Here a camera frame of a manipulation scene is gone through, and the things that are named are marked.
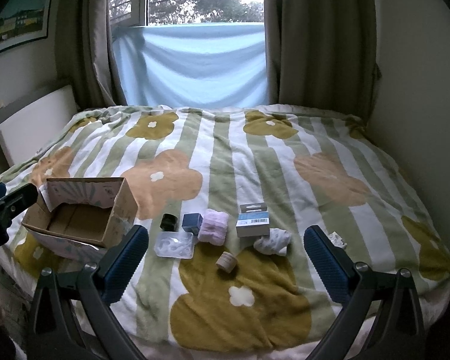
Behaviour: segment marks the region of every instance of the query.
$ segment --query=bed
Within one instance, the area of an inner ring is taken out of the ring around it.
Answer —
[[[381,272],[410,269],[426,327],[450,298],[450,255],[427,210],[350,115],[281,104],[85,111],[0,181],[13,191],[48,176],[127,179],[139,206],[135,223],[149,230],[151,247],[111,309],[149,359],[305,358],[341,309],[303,248],[310,225],[338,233],[353,261]],[[292,234],[286,257],[259,254],[237,238],[240,204],[256,202],[267,204],[271,227]],[[181,218],[207,208],[230,214],[223,247],[198,243],[190,260],[155,255],[163,213]],[[0,248],[0,265],[32,295],[42,268],[66,271],[77,263],[41,246],[20,225],[23,216]],[[232,275],[217,273],[223,251],[238,260]],[[350,355],[363,344],[377,306]],[[76,310],[90,332],[79,304]]]

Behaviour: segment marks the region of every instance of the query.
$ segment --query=window frame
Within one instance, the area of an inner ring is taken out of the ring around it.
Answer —
[[[147,26],[148,25],[148,0],[131,0],[131,13],[128,19],[120,20],[117,23],[110,24],[112,28]]]

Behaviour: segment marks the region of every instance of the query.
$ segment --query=screw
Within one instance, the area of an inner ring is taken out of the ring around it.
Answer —
[[[366,271],[368,271],[368,265],[365,264],[364,262],[357,262],[355,264],[355,268],[359,272],[366,272]]]
[[[97,266],[98,265],[96,262],[88,262],[87,264],[85,264],[85,269],[94,271],[95,269],[97,269]]]
[[[410,271],[408,269],[401,269],[400,270],[400,274],[404,277],[404,278],[409,278],[412,274],[410,273]]]
[[[52,269],[51,268],[44,268],[42,269],[42,276],[50,276],[52,274]]]

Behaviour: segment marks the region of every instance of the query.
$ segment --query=cardboard box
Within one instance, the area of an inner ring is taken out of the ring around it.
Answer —
[[[22,225],[59,256],[97,262],[132,228],[137,210],[124,178],[49,178]]]
[[[241,214],[236,221],[238,237],[256,237],[270,235],[270,219],[265,203],[241,204]]]

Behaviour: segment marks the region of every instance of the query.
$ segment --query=curtain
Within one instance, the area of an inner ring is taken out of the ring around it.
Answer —
[[[373,107],[374,0],[265,0],[270,103],[360,116]]]
[[[263,23],[116,27],[128,104],[255,107],[267,101]]]
[[[108,0],[60,0],[55,62],[58,78],[71,80],[82,109],[126,104],[112,51]]]

